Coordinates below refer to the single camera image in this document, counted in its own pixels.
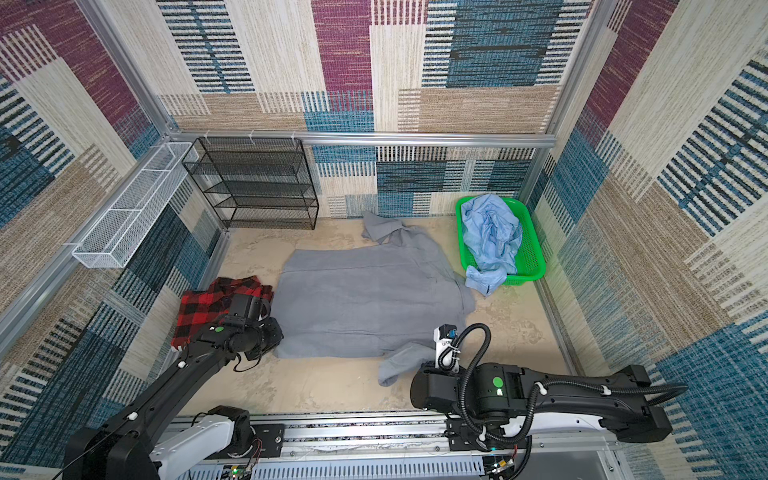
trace black wire rack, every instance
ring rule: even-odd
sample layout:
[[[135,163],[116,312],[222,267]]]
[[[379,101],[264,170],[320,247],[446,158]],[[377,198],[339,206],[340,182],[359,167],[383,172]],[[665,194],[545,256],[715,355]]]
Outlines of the black wire rack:
[[[301,141],[198,138],[184,167],[224,225],[314,230],[319,211]]]

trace marbled floor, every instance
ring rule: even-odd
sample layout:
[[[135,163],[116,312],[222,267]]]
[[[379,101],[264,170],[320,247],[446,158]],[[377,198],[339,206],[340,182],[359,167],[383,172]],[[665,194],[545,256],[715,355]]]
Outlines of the marbled floor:
[[[453,268],[462,271],[455,218],[412,218],[405,224],[427,229]],[[361,233],[362,220],[326,218],[318,219],[317,228],[310,231],[233,230],[220,275],[242,278],[255,274],[262,283],[276,286],[283,264],[294,250],[343,250],[374,244]],[[486,323],[493,333],[484,362],[567,372],[533,283],[499,287],[488,299],[473,293],[477,306],[467,324]],[[469,362],[481,343],[481,333],[467,338],[462,350],[468,355],[462,365]],[[378,357],[278,359],[270,353],[261,365],[245,373],[233,372],[231,363],[208,380],[182,414],[193,415],[217,405],[238,406],[251,413],[411,409],[409,388],[413,374],[401,375],[391,387],[381,387],[376,381],[380,361]]]

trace gray fabric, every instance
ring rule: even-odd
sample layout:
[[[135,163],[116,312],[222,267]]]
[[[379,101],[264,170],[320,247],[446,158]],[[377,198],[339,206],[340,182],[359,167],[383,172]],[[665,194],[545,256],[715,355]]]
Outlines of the gray fabric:
[[[366,212],[354,250],[296,250],[277,285],[272,315],[281,358],[381,356],[408,342],[432,345],[444,323],[463,329],[475,301],[440,246],[418,227]]]
[[[423,346],[408,342],[394,352],[387,353],[379,365],[379,385],[390,386],[397,381],[397,375],[418,369],[424,362],[435,366],[435,346]]]

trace white mesh basket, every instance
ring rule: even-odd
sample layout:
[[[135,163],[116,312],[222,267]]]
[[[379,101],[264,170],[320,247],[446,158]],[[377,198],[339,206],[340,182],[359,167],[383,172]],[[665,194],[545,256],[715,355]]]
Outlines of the white mesh basket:
[[[197,161],[191,146],[189,142],[163,145],[85,234],[72,253],[74,258],[87,268],[125,268],[187,176],[182,158]]]

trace red plaid shirt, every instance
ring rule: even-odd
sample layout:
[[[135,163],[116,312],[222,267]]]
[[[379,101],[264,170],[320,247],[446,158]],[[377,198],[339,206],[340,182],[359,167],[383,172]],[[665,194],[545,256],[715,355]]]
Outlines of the red plaid shirt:
[[[181,349],[189,343],[190,338],[200,326],[213,322],[216,317],[228,312],[232,295],[235,293],[260,296],[270,302],[274,296],[272,286],[262,285],[256,276],[240,280],[219,277],[208,287],[208,290],[203,292],[188,290],[181,297],[179,320],[170,346],[176,350]]]

